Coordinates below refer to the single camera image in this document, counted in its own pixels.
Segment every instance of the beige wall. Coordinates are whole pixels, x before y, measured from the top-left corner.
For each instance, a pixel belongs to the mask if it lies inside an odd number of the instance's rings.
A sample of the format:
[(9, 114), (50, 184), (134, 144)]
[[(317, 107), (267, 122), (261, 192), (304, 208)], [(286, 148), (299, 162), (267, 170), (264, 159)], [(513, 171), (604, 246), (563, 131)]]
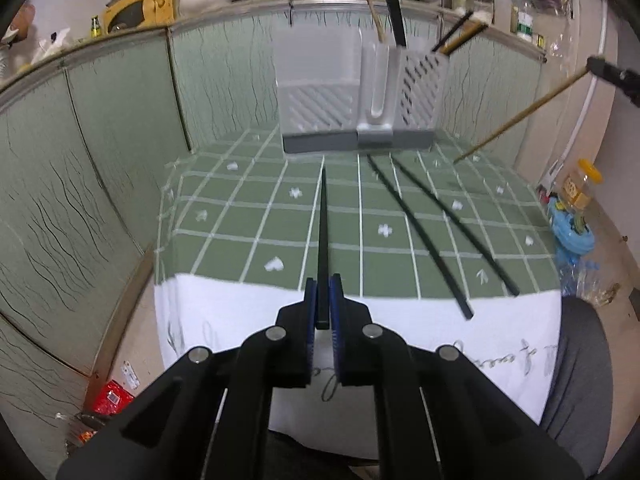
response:
[[(627, 22), (620, 23), (618, 63), (640, 72), (640, 41)], [(611, 109), (596, 165), (604, 176), (596, 196), (640, 262), (640, 108), (619, 90)]]
[[(543, 17), (550, 38), (563, 34), (562, 56), (548, 56), (543, 67), (538, 94), (546, 93), (568, 74), (583, 67), (598, 52), (602, 24), (602, 0), (578, 0), (574, 19), (564, 25)], [(617, 19), (609, 13), (604, 56), (615, 63), (618, 56)], [(527, 136), (516, 160), (516, 170), (530, 182), (538, 182), (546, 169), (561, 156), (582, 110), (591, 77), (586, 76), (533, 115)], [(593, 160), (598, 153), (614, 97), (614, 89), (604, 82), (596, 84), (591, 106), (571, 150), (564, 174), (580, 157)]]

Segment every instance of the wooden chopstick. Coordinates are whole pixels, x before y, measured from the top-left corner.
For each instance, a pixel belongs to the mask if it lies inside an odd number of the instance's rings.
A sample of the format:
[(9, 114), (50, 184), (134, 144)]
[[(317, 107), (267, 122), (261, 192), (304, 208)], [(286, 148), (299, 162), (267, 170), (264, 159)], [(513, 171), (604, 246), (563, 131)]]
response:
[(504, 123), (502, 126), (500, 126), (500, 128), (495, 130), (494, 133), (492, 133), (490, 136), (488, 136), (485, 140), (483, 140), (479, 144), (476, 144), (468, 152), (463, 153), (462, 155), (460, 155), (458, 158), (456, 158), (453, 161), (453, 163), (455, 164), (455, 163), (459, 162), (460, 160), (463, 160), (464, 158), (467, 158), (469, 155), (473, 155), (477, 150), (479, 150), (480, 148), (483, 148), (489, 142), (492, 142), (492, 140), (495, 140), (498, 137), (500, 137), (509, 128), (511, 128), (512, 126), (515, 126), (520, 121), (522, 121), (522, 120), (526, 119), (527, 117), (529, 117), (533, 112), (538, 110), (538, 108), (540, 108), (543, 105), (547, 104), (549, 101), (551, 101), (551, 99), (556, 97), (558, 94), (561, 94), (562, 92), (564, 92), (567, 88), (569, 88), (569, 86), (571, 86), (572, 84), (574, 84), (575, 82), (577, 82), (578, 80), (580, 80), (581, 78), (586, 76), (588, 73), (589, 73), (589, 70), (587, 69), (587, 67), (581, 68), (580, 70), (578, 70), (578, 72), (573, 74), (569, 79), (564, 81), (562, 84), (559, 84), (551, 92), (547, 93), (545, 96), (542, 96), (540, 99), (538, 99), (536, 102), (534, 102), (531, 106), (529, 106), (528, 108), (525, 108), (523, 111), (521, 111), (515, 117), (513, 117), (512, 119), (510, 119), (509, 121)]
[(445, 56), (450, 56), (457, 49), (463, 46), (467, 41), (471, 40), (473, 37), (480, 34), (483, 30), (485, 30), (489, 25), (486, 23), (475, 22), (473, 27), (470, 27), (468, 30), (460, 34), (455, 40), (451, 41), (449, 44), (446, 44), (440, 49), (440, 53)]
[(378, 41), (380, 43), (386, 43), (385, 29), (382, 26), (380, 15), (376, 11), (376, 9), (373, 8), (373, 2), (371, 0), (367, 0), (367, 5), (369, 5), (369, 10), (371, 11), (371, 17), (373, 18), (373, 23), (375, 23), (376, 30), (378, 31)]
[(462, 18), (460, 18), (459, 20), (456, 21), (456, 23), (453, 24), (453, 26), (449, 29), (449, 31), (442, 37), (442, 39), (436, 44), (436, 46), (433, 47), (433, 49), (431, 50), (432, 52), (437, 52), (439, 51), (445, 43), (447, 43), (447, 41), (450, 40), (450, 38), (456, 33), (456, 31), (462, 27), (469, 18), (471, 18), (471, 16), (473, 15), (473, 11), (472, 10), (468, 10), (464, 16), (462, 16)]

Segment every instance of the plastic bottle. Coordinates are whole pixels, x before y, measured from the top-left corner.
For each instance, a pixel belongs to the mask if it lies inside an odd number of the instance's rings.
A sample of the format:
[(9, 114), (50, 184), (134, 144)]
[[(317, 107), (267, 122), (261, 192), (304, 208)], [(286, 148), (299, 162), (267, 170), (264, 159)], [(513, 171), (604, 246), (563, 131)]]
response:
[(494, 0), (494, 25), (503, 32), (511, 31), (512, 0)]
[(518, 12), (518, 37), (521, 40), (532, 41), (533, 16), (531, 15), (531, 5), (525, 2)]
[(98, 38), (102, 35), (102, 28), (100, 27), (100, 18), (94, 16), (91, 18), (91, 37)]

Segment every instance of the white grid line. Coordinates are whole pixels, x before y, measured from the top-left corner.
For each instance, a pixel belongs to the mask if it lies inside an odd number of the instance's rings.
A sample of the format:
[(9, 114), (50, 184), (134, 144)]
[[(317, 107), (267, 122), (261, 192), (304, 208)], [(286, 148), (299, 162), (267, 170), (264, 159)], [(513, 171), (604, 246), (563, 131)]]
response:
[[(458, 144), (455, 141), (453, 142), (453, 144), (454, 144), (454, 146), (456, 147), (456, 149), (460, 153), (464, 153), (463, 150), (458, 146)], [(480, 174), (478, 169), (471, 162), (469, 162), (468, 160), (465, 159), (464, 162), (466, 162), (468, 165), (470, 165), (474, 169), (474, 171), (476, 172), (476, 175), (478, 176), (478, 178), (480, 180), (482, 180), (482, 183), (484, 184), (484, 187), (486, 188), (487, 193), (489, 194), (491, 199), (494, 201), (495, 206), (498, 208), (498, 211), (500, 212), (500, 215), (504, 219), (505, 224), (507, 224), (507, 227), (509, 228), (509, 231), (511, 232), (511, 236), (513, 237), (513, 240), (516, 242), (518, 250), (520, 251), (520, 253), (522, 254), (523, 257), (526, 256), (524, 250), (522, 249), (522, 245), (520, 244), (520, 241), (518, 240), (518, 236), (516, 235), (515, 231), (513, 230), (513, 227), (511, 226), (511, 224), (509, 224), (509, 221), (507, 220), (507, 216), (504, 214), (504, 211), (502, 210), (502, 207), (500, 206), (498, 201), (495, 199), (494, 192), (489, 187), (489, 185), (487, 184), (486, 180), (482, 177), (482, 175)], [(527, 267), (527, 272), (529, 273), (529, 277), (531, 278), (531, 282), (533, 284), (533, 289), (536, 292), (540, 292), (540, 286), (538, 285), (538, 280), (536, 280), (536, 277), (533, 274), (533, 271), (531, 270), (531, 267), (529, 266), (529, 262), (526, 260), (526, 258), (524, 259), (524, 266)]]
[[(203, 196), (199, 197), (191, 197), (191, 196), (183, 196), (178, 199), (178, 202), (186, 202), (187, 200), (192, 200), (197, 203), (205, 203), (205, 204), (213, 204), (213, 205), (232, 205), (234, 207), (245, 207), (252, 209), (264, 209), (267, 207), (266, 203), (261, 202), (238, 202), (233, 201), (233, 203), (229, 202), (229, 200), (222, 200), (217, 198), (205, 198)], [(285, 203), (274, 203), (272, 206), (273, 209), (284, 209), (284, 210), (295, 210), (295, 211), (311, 211), (313, 206), (311, 205), (300, 205), (300, 204), (285, 204)], [(348, 206), (338, 206), (331, 205), (328, 207), (328, 211), (331, 213), (347, 213), (347, 214), (358, 214), (360, 209), (356, 207), (348, 207)], [(165, 218), (170, 211), (165, 212), (161, 215), (162, 218)], [(365, 215), (376, 215), (376, 216), (391, 216), (391, 217), (399, 217), (404, 213), (402, 211), (390, 211), (386, 209), (363, 209), (362, 213)], [(436, 222), (444, 221), (442, 216), (433, 215), (429, 213), (414, 213), (416, 218), (420, 220), (433, 220)], [(483, 225), (488, 227), (497, 227), (501, 229), (506, 229), (507, 225), (503, 222), (497, 222), (494, 220), (478, 220), (478, 218), (461, 218), (460, 221), (463, 224), (469, 225), (480, 225), (482, 222)], [(514, 229), (524, 230), (524, 231), (547, 231), (548, 227), (542, 226), (533, 226), (533, 225), (524, 225), (524, 224), (511, 224)]]
[[(243, 242), (247, 244), (252, 244), (255, 241), (255, 238), (246, 237), (246, 236), (237, 236), (237, 235), (225, 235), (220, 233), (204, 233), (201, 231), (192, 231), (189, 229), (176, 229), (175, 234), (177, 235), (187, 235), (187, 236), (195, 236), (198, 238), (214, 238), (215, 240), (228, 240), (230, 242)], [(271, 246), (279, 246), (279, 247), (294, 247), (299, 249), (304, 249), (306, 247), (306, 242), (292, 242), (288, 240), (271, 240), (268, 238), (260, 238), (258, 241), (260, 245), (271, 245)], [(318, 242), (309, 242), (309, 248), (317, 248)], [(349, 244), (339, 244), (339, 243), (330, 243), (329, 247), (332, 249), (340, 250), (340, 251), (353, 251), (360, 252), (360, 245), (349, 245)], [(409, 249), (394, 249), (388, 247), (367, 247), (364, 246), (363, 251), (366, 253), (378, 253), (378, 254), (411, 254), (411, 250)], [(415, 254), (418, 256), (430, 256), (429, 251), (424, 249), (416, 249)], [(438, 254), (444, 258), (455, 258), (456, 253), (452, 251), (439, 251)], [(458, 253), (460, 258), (466, 260), (480, 260), (482, 259), (482, 254), (478, 253)], [(553, 256), (551, 254), (528, 254), (524, 258), (521, 254), (496, 254), (496, 260), (551, 260)]]
[[(538, 204), (538, 209), (540, 209), (540, 212), (542, 213), (542, 216), (544, 218), (547, 218), (548, 220), (548, 211), (542, 206), (542, 204), (540, 203), (540, 197), (538, 197), (536, 195), (536, 191), (531, 189), (531, 186), (527, 186), (527, 190), (529, 191), (529, 194), (536, 199), (536, 204)], [(529, 202), (522, 202), (522, 205), (528, 205)]]
[(172, 225), (174, 225), (175, 212), (178, 209), (178, 197), (180, 196), (180, 192), (182, 191), (182, 183), (183, 183), (183, 181), (184, 181), (184, 178), (182, 176), (180, 176), (180, 179), (178, 180), (178, 188), (175, 191), (174, 203), (171, 204), (169, 225), (168, 225), (167, 230), (166, 230), (166, 243), (167, 244), (171, 240)]
[[(485, 160), (485, 161), (486, 161), (486, 163), (489, 165), (489, 167), (494, 171), (494, 173), (498, 174), (498, 170), (497, 170), (497, 168), (496, 168), (496, 167), (491, 163), (491, 161), (487, 158), (487, 156), (486, 156), (484, 153), (482, 153), (482, 152), (480, 153), (480, 155), (482, 156), (482, 158), (484, 158), (484, 160)], [(518, 207), (519, 211), (522, 213), (522, 216), (523, 216), (524, 218), (527, 218), (527, 215), (526, 215), (526, 213), (524, 212), (524, 209), (523, 209), (523, 208), (522, 208), (522, 206), (520, 205), (520, 200), (518, 199), (518, 197), (517, 197), (516, 193), (515, 193), (515, 192), (513, 191), (513, 189), (511, 188), (511, 184), (509, 184), (509, 181), (508, 181), (508, 180), (506, 181), (506, 187), (507, 187), (507, 189), (509, 190), (509, 193), (511, 194), (511, 196), (513, 197), (513, 199), (515, 200), (516, 205), (517, 205), (517, 207)], [(540, 234), (538, 233), (538, 231), (533, 231), (533, 234), (534, 234), (534, 236), (537, 238), (538, 243), (540, 244), (540, 246), (541, 246), (541, 247), (546, 251), (546, 245), (545, 245), (545, 243), (542, 241), (542, 238), (540, 237)], [(553, 263), (552, 263), (552, 267), (553, 267), (553, 271), (554, 271), (554, 272), (557, 272), (557, 271), (556, 271), (556, 266), (555, 266), (555, 265), (553, 265)]]
[(360, 178), (360, 154), (358, 153), (358, 214), (360, 216), (360, 297), (363, 296), (364, 289), (364, 242), (362, 240), (362, 180)]
[[(186, 171), (182, 174), (182, 176), (207, 176), (209, 174), (210, 172), (207, 172), (207, 171)], [(222, 179), (222, 180), (239, 180), (240, 179), (240, 176), (238, 175), (226, 174), (226, 173), (214, 174), (214, 175), (211, 175), (210, 177), (213, 179)], [(276, 176), (250, 176), (246, 179), (246, 181), (247, 182), (265, 182), (268, 184), (274, 184), (277, 181), (277, 179), (278, 178)], [(314, 184), (316, 181), (315, 179), (312, 179), (306, 176), (305, 177), (290, 176), (290, 177), (284, 177), (283, 182), (287, 182), (290, 184)], [(338, 178), (327, 178), (327, 184), (332, 184), (333, 186), (350, 186), (350, 187), (358, 186), (357, 182), (352, 182), (351, 180), (341, 180)], [(365, 187), (369, 189), (385, 189), (385, 187), (382, 186), (382, 184), (374, 184), (372, 182), (363, 182), (361, 184), (361, 187)], [(403, 190), (404, 192), (422, 193), (419, 187), (414, 187), (414, 186), (405, 186)], [(465, 196), (466, 197), (465, 193), (461, 191), (456, 191), (453, 189), (439, 189), (438, 192), (441, 195), (446, 195), (446, 196), (453, 196), (453, 197)], [(476, 200), (482, 200), (483, 198), (486, 198), (486, 196), (480, 195), (477, 193), (467, 193), (467, 194), (475, 198)], [(500, 198), (496, 200), (498, 200), (503, 204), (516, 205), (516, 202), (513, 200), (508, 200), (504, 198)], [(523, 206), (535, 206), (538, 204), (538, 202), (520, 202), (520, 204)]]
[(314, 205), (311, 210), (311, 218), (309, 219), (309, 228), (306, 231), (305, 254), (302, 257), (302, 266), (300, 267), (300, 277), (298, 279), (298, 290), (302, 290), (302, 280), (306, 272), (306, 259), (309, 255), (309, 243), (311, 242), (311, 231), (314, 227), (314, 217), (316, 216), (316, 206), (318, 204), (318, 193), (320, 192), (320, 183), (322, 182), (322, 168), (324, 168), (324, 156), (320, 162), (320, 171), (318, 172), (318, 180), (316, 181), (316, 193), (314, 195)]
[(156, 240), (156, 275), (155, 275), (155, 279), (156, 279), (156, 283), (158, 283), (160, 281), (160, 237), (162, 234), (162, 208), (164, 208), (164, 194), (167, 192), (167, 188), (171, 182), (171, 179), (174, 177), (174, 173), (176, 168), (178, 167), (178, 163), (177, 161), (174, 162), (174, 166), (171, 168), (171, 171), (169, 172), (169, 177), (166, 180), (166, 184), (164, 184), (164, 186), (162, 186), (162, 189), (160, 190), (160, 213), (158, 215), (158, 239)]
[[(391, 158), (390, 153), (389, 153), (389, 161), (391, 162), (391, 169), (394, 171), (394, 179), (396, 180), (396, 189), (398, 190), (398, 195), (400, 195), (400, 198), (402, 198), (402, 189), (400, 189), (400, 183), (398, 182), (396, 165), (394, 164), (394, 160)], [(411, 236), (411, 227), (409, 226), (409, 219), (407, 218), (407, 215), (404, 215), (404, 224), (406, 225), (406, 234), (409, 237), (409, 250), (411, 251), (411, 260), (414, 263), (415, 290), (418, 295), (418, 299), (421, 300), (422, 291), (420, 290), (420, 277), (418, 276), (418, 265), (415, 261), (414, 238)]]
[[(271, 132), (270, 129), (260, 130), (260, 133), (263, 133), (263, 134), (268, 134), (270, 132)], [(225, 140), (225, 139), (216, 140), (216, 144), (220, 144), (221, 146), (231, 146), (233, 143), (234, 142), (232, 140)], [(248, 140), (247, 142), (243, 142), (242, 144), (244, 146), (257, 146), (257, 147), (260, 147), (262, 145), (262, 143), (259, 140)], [(271, 146), (280, 146), (280, 144), (277, 142), (273, 142), (271, 143)]]
[(232, 160), (232, 161), (240, 161), (240, 162), (268, 162), (269, 164), (282, 164), (285, 159), (284, 158), (271, 158), (268, 156), (248, 156), (248, 155), (234, 155), (232, 152), (227, 153), (211, 153), (211, 152), (198, 152), (201, 156), (206, 156), (207, 158), (220, 158), (222, 160)]
[[(242, 142), (242, 140), (246, 137), (246, 135), (249, 133), (249, 129), (246, 129), (242, 135), (240, 137), (238, 137), (238, 139), (236, 140), (236, 142), (234, 142), (231, 145), (231, 148), (229, 148), (226, 152), (226, 155), (228, 155), (229, 153), (231, 153), (235, 147), (240, 144)], [(220, 167), (220, 165), (222, 165), (222, 163), (224, 162), (224, 158), (220, 158), (219, 161), (217, 161), (217, 163), (213, 166), (213, 168), (211, 168), (211, 171), (209, 171), (209, 173), (207, 173), (207, 176), (204, 177), (204, 179), (202, 180), (202, 182), (198, 185), (198, 187), (196, 188), (196, 190), (193, 193), (193, 196), (198, 196), (200, 194), (200, 192), (204, 189), (204, 187), (207, 185), (207, 182), (209, 180), (211, 180), (211, 177), (213, 176), (213, 173)], [(191, 203), (192, 202), (187, 202), (186, 205), (184, 206), (183, 210), (180, 213), (180, 216), (178, 216), (178, 221), (175, 223), (175, 228), (179, 228), (180, 224), (182, 224), (182, 221), (184, 220), (184, 217), (187, 216), (187, 213), (191, 207)], [(172, 230), (172, 225), (173, 225), (173, 219), (171, 222), (171, 225), (169, 225), (169, 231), (171, 232)]]
[(287, 166), (289, 165), (289, 161), (285, 160), (282, 165), (282, 170), (280, 171), (280, 178), (276, 182), (276, 185), (273, 188), (273, 192), (269, 198), (269, 203), (267, 204), (267, 209), (264, 210), (262, 215), (262, 220), (260, 220), (260, 226), (258, 227), (258, 232), (255, 234), (254, 243), (251, 246), (251, 250), (249, 251), (249, 256), (247, 256), (246, 262), (244, 263), (244, 269), (242, 269), (242, 274), (240, 274), (240, 279), (238, 283), (244, 283), (244, 279), (246, 278), (246, 274), (249, 272), (249, 266), (251, 265), (252, 260), (254, 259), (255, 249), (258, 246), (258, 240), (260, 240), (260, 235), (264, 229), (264, 225), (267, 223), (267, 217), (271, 212), (271, 206), (273, 205), (273, 201), (276, 199), (276, 193), (280, 189), (280, 184), (282, 184), (282, 177), (284, 176), (284, 172), (287, 171)]
[[(426, 166), (424, 165), (424, 161), (422, 160), (422, 155), (420, 154), (420, 152), (416, 152), (416, 153), (418, 155), (418, 160), (420, 161), (420, 165), (422, 166), (422, 169), (424, 170), (424, 173), (427, 175), (427, 179), (429, 180), (429, 185), (431, 186), (431, 189), (433, 189), (433, 193), (437, 198), (438, 197), (438, 190), (434, 186), (433, 180), (431, 179), (431, 175), (429, 174), (429, 171), (427, 170)], [(447, 232), (449, 233), (449, 238), (451, 238), (451, 244), (453, 245), (453, 252), (455, 253), (456, 260), (458, 261), (458, 268), (460, 269), (460, 276), (462, 276), (462, 284), (463, 284), (463, 286), (465, 288), (465, 296), (466, 296), (467, 299), (470, 299), (471, 295), (469, 294), (469, 285), (466, 282), (465, 269), (463, 269), (463, 267), (462, 267), (462, 260), (460, 259), (460, 254), (458, 253), (458, 244), (456, 243), (456, 239), (453, 237), (453, 231), (451, 230), (451, 225), (449, 223), (449, 217), (447, 217), (447, 214), (444, 211), (442, 212), (442, 217), (444, 218), (445, 224), (447, 225)]]
[[(434, 142), (434, 145), (438, 150), (438, 152), (440, 153), (440, 156), (443, 158), (443, 160), (445, 160), (450, 165), (451, 171), (455, 175), (456, 180), (458, 181), (458, 185), (460, 186), (460, 189), (465, 195), (466, 200), (469, 202), (469, 205), (471, 206), (471, 209), (473, 210), (474, 215), (476, 216), (476, 220), (478, 221), (478, 225), (480, 226), (480, 230), (482, 231), (482, 235), (484, 236), (484, 240), (486, 241), (486, 246), (489, 249), (489, 253), (491, 254), (492, 258), (495, 260), (494, 245), (491, 243), (491, 238), (489, 236), (489, 233), (487, 233), (486, 228), (484, 227), (484, 220), (482, 220), (482, 218), (480, 217), (480, 213), (478, 212), (478, 208), (476, 207), (476, 204), (471, 198), (471, 195), (469, 195), (469, 192), (466, 189), (466, 186), (462, 183), (460, 174), (456, 171), (456, 168), (454, 167), (453, 163), (449, 160), (448, 157), (444, 155), (444, 153), (442, 152), (442, 149), (440, 148), (440, 145), (437, 142)], [(500, 285), (502, 287), (502, 293), (504, 294), (505, 297), (508, 297), (509, 292), (507, 291), (507, 286), (504, 284), (502, 280), (500, 280)]]
[[(225, 141), (222, 142), (220, 140), (218, 140), (216, 142), (217, 144), (222, 144), (224, 146), (229, 146), (231, 145), (231, 141)], [(243, 146), (261, 146), (260, 142), (243, 142), (242, 143)], [(271, 146), (277, 146), (280, 147), (279, 144), (271, 144)], [(214, 153), (214, 152), (207, 152), (205, 150), (203, 151), (199, 151), (198, 152), (199, 156), (207, 156), (207, 157), (211, 157), (211, 158), (219, 158), (219, 157), (223, 157), (223, 156), (228, 156), (225, 155), (223, 153)], [(247, 156), (247, 155), (233, 155), (232, 154), (232, 158), (233, 160), (240, 160), (240, 161), (251, 161), (252, 158), (257, 158), (256, 156)], [(296, 164), (314, 164), (318, 161), (318, 156), (315, 154), (287, 154), (284, 153), (282, 158), (272, 158), (272, 157), (261, 157), (259, 160), (257, 160), (257, 162), (272, 162), (272, 163), (278, 163), (278, 162), (283, 162), (284, 160), (288, 160), (289, 162), (295, 162)], [(348, 160), (348, 159), (339, 159), (339, 158), (334, 158), (331, 160), (326, 161), (325, 163), (326, 166), (345, 166), (345, 167), (351, 167), (353, 166), (353, 160)], [(512, 170), (511, 168), (505, 168), (505, 170), (509, 171), (510, 174), (513, 174), (515, 176), (518, 176), (518, 173), (514, 170)], [(449, 171), (444, 171), (444, 170), (440, 170), (439, 168), (434, 168), (433, 170), (434, 174), (448, 174)], [(501, 180), (506, 180), (506, 177), (501, 174), (499, 171), (497, 172), (498, 177)]]
[[(267, 140), (264, 141), (264, 144), (263, 144), (262, 148), (267, 146), (267, 143), (271, 140), (271, 137), (273, 137), (275, 135), (276, 131), (277, 131), (277, 127), (273, 129), (273, 131), (271, 132), (271, 135), (269, 137), (267, 137)], [(249, 173), (251, 172), (253, 166), (254, 166), (254, 163), (250, 162), (249, 165), (247, 166), (246, 170), (244, 170), (243, 176), (249, 175)], [(238, 194), (238, 191), (240, 190), (240, 187), (242, 186), (243, 182), (244, 182), (244, 179), (242, 179), (242, 178), (238, 181), (238, 184), (236, 185), (236, 187), (232, 191), (231, 195), (229, 196), (228, 203), (223, 207), (222, 211), (220, 212), (220, 216), (218, 216), (218, 219), (216, 220), (216, 223), (211, 228), (211, 231), (210, 231), (211, 234), (215, 234), (216, 231), (218, 230), (218, 228), (220, 227), (220, 224), (222, 223), (222, 220), (225, 217), (226, 212), (229, 210), (230, 204), (236, 198), (236, 195)], [(202, 262), (202, 259), (204, 258), (204, 255), (207, 252), (207, 249), (209, 248), (209, 245), (211, 244), (211, 240), (212, 240), (212, 238), (207, 238), (205, 240), (205, 242), (203, 243), (202, 248), (200, 249), (200, 252), (198, 253), (198, 257), (196, 258), (196, 261), (193, 263), (193, 267), (191, 267), (191, 274), (195, 274), (197, 272), (198, 267), (200, 266), (200, 263)]]
[[(194, 153), (191, 153), (187, 158), (176, 158), (173, 162), (168, 162), (164, 165), (164, 168), (167, 170), (168, 168), (172, 167), (172, 166), (180, 166), (181, 164), (185, 164), (187, 162), (191, 162), (194, 158), (198, 158), (197, 155), (195, 155)], [(167, 188), (169, 185), (169, 182), (167, 182), (167, 184), (162, 188)]]

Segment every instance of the black chopstick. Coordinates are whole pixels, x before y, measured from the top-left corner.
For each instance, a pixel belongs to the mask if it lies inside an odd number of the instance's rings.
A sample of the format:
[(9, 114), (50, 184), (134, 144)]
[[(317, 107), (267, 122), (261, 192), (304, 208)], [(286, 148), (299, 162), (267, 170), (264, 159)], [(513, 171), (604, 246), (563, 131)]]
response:
[(471, 307), (466, 302), (466, 297), (464, 293), (460, 290), (460, 287), (458, 286), (456, 279), (453, 277), (453, 274), (447, 267), (447, 264), (444, 262), (444, 260), (440, 256), (440, 252), (438, 251), (436, 246), (433, 244), (433, 241), (431, 241), (431, 239), (429, 238), (429, 235), (426, 233), (422, 225), (420, 225), (420, 222), (418, 222), (418, 219), (415, 217), (413, 211), (411, 211), (411, 209), (406, 204), (406, 202), (402, 199), (400, 194), (394, 189), (393, 185), (391, 184), (391, 182), (389, 182), (385, 174), (382, 173), (382, 171), (380, 171), (380, 168), (373, 161), (373, 159), (371, 158), (371, 155), (367, 155), (367, 160), (369, 161), (369, 165), (371, 166), (371, 169), (376, 173), (378, 178), (382, 181), (382, 184), (384, 184), (384, 186), (386, 187), (386, 190), (396, 200), (396, 202), (398, 203), (398, 205), (406, 215), (407, 219), (409, 220), (411, 225), (414, 227), (414, 229), (418, 233), (420, 240), (426, 247), (427, 251), (429, 251), (429, 254), (433, 258), (433, 261), (436, 264), (436, 267), (438, 267), (438, 270), (442, 274), (442, 277), (444, 278), (445, 283), (447, 283), (447, 286), (449, 287), (449, 290), (453, 294), (453, 297), (458, 302), (458, 306), (460, 307), (460, 310), (462, 311), (463, 316), (465, 316), (465, 319), (467, 320), (471, 319), (474, 316), (474, 311), (471, 310)]
[(453, 27), (451, 27), (449, 29), (449, 31), (442, 37), (442, 39), (436, 44), (436, 46), (434, 46), (431, 51), (432, 52), (437, 52), (441, 49), (441, 47), (444, 46), (445, 43), (447, 43), (447, 41), (449, 41), (449, 38), (451, 36), (453, 36), (456, 31), (462, 27), (466, 21), (471, 18), (471, 16), (473, 15), (473, 11), (472, 10), (468, 10), (464, 16), (462, 16), (462, 18), (460, 18), (459, 20), (457, 20), (457, 22), (453, 25)]
[(445, 56), (451, 56), (459, 48), (462, 48), (463, 45), (466, 45), (478, 34), (486, 30), (488, 26), (489, 25), (487, 25), (486, 23), (475, 22), (471, 27), (462, 32), (462, 34), (460, 34), (455, 40), (452, 40), (449, 44), (441, 47), (439, 52), (441, 54), (444, 54)]
[(509, 291), (509, 293), (512, 296), (519, 295), (520, 289), (518, 288), (516, 283), (509, 277), (509, 275), (505, 272), (502, 266), (494, 260), (489, 250), (482, 244), (480, 240), (478, 240), (476, 235), (473, 234), (471, 230), (460, 221), (460, 219), (453, 213), (451, 209), (449, 209), (428, 187), (426, 187), (411, 171), (409, 171), (393, 155), (391, 156), (391, 160), (398, 167), (398, 169), (402, 171), (404, 175), (411, 182), (413, 182), (416, 186), (418, 186), (426, 196), (428, 196), (431, 200), (433, 200), (438, 205), (438, 207), (442, 209), (444, 213), (450, 218), (450, 220), (455, 224), (455, 226), (462, 231), (462, 234), (466, 236), (466, 239), (473, 244), (473, 246), (480, 252), (480, 254), (482, 254), (482, 257), (489, 263), (490, 267), (504, 282), (504, 285), (507, 287), (507, 290)]
[(326, 168), (322, 167), (320, 232), (318, 235), (318, 306), (316, 329), (329, 330), (329, 224), (326, 200)]
[(406, 48), (400, 0), (386, 0), (386, 8), (389, 9), (389, 19), (391, 20), (391, 29), (394, 32), (394, 38), (396, 38), (396, 46), (404, 46)]

